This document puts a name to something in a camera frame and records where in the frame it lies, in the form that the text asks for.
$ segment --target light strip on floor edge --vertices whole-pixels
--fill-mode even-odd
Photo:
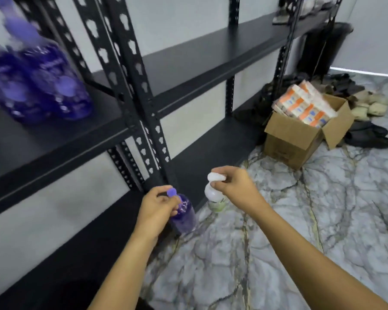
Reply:
[[[331,67],[330,69],[333,69],[334,71],[342,71],[342,72],[350,72],[350,73],[358,73],[358,74],[365,74],[365,75],[375,75],[375,76],[388,77],[388,74],[373,73],[373,72],[367,72],[367,71],[357,71],[355,69],[347,69],[347,68],[340,68],[340,67]]]

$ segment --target purple pump dispenser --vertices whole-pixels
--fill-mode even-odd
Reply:
[[[13,53],[34,83],[42,103],[67,120],[88,116],[92,101],[58,44],[39,35],[36,28],[13,9],[12,0],[0,0],[6,30],[19,41]]]
[[[168,197],[179,196],[181,203],[178,205],[177,214],[170,218],[181,234],[192,232],[197,226],[197,218],[194,213],[191,202],[186,196],[177,193],[175,188],[170,188],[167,191]]]
[[[0,107],[23,124],[36,124],[50,113],[42,107],[15,56],[0,47]]]

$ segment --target bottle with white pump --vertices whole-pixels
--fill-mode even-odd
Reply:
[[[206,185],[206,188],[204,189],[204,193],[206,194],[206,197],[208,199],[208,207],[213,212],[221,212],[227,202],[226,197],[222,194],[222,192],[214,189],[211,186],[212,181],[225,181],[226,176],[219,174],[219,173],[209,173],[207,176],[208,184]]]

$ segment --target white bottle cap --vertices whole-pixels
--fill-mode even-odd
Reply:
[[[208,200],[210,200],[212,202],[221,202],[224,199],[224,195],[222,194],[222,192],[214,189],[210,185],[210,182],[212,182],[212,181],[225,181],[226,178],[227,178],[226,176],[221,175],[219,173],[208,174],[207,179],[208,179],[209,183],[206,185],[206,188],[204,189],[204,193],[205,193]]]

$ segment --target cardboard box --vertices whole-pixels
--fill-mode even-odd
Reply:
[[[322,140],[333,149],[351,127],[354,116],[343,98],[324,95],[324,99],[338,113],[322,128],[302,123],[298,119],[273,112],[266,129],[264,153],[292,169],[300,167],[310,158]]]

